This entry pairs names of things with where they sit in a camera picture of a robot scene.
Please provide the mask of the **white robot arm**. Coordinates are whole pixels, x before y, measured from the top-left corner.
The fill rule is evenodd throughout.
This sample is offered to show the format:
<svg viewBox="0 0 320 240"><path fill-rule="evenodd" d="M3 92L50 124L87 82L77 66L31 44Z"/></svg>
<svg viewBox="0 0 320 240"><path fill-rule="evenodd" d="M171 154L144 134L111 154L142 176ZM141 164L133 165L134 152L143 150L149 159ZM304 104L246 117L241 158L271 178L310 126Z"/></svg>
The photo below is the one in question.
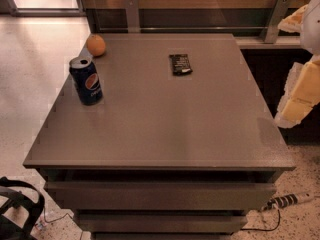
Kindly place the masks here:
<svg viewBox="0 0 320 240"><path fill-rule="evenodd" d="M312 54L308 62L295 62L289 70L274 118L278 127L292 128L320 103L320 0L310 0L282 19L278 29L299 33L301 47Z"/></svg>

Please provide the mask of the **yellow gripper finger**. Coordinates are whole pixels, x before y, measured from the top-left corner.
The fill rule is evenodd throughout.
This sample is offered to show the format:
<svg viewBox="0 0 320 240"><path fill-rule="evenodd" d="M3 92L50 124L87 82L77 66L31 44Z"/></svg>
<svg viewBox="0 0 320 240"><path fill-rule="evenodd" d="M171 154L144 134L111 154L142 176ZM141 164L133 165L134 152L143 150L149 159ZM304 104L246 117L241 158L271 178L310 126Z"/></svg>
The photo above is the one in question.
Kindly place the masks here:
<svg viewBox="0 0 320 240"><path fill-rule="evenodd" d="M288 33L300 33L302 26L302 18L307 7L308 5L303 5L302 7L294 11L291 15L282 19L278 24L277 28L281 31Z"/></svg>
<svg viewBox="0 0 320 240"><path fill-rule="evenodd" d="M280 128L292 128L320 103L320 60L305 64L295 62L289 71L284 95L278 104L275 123Z"/></svg>

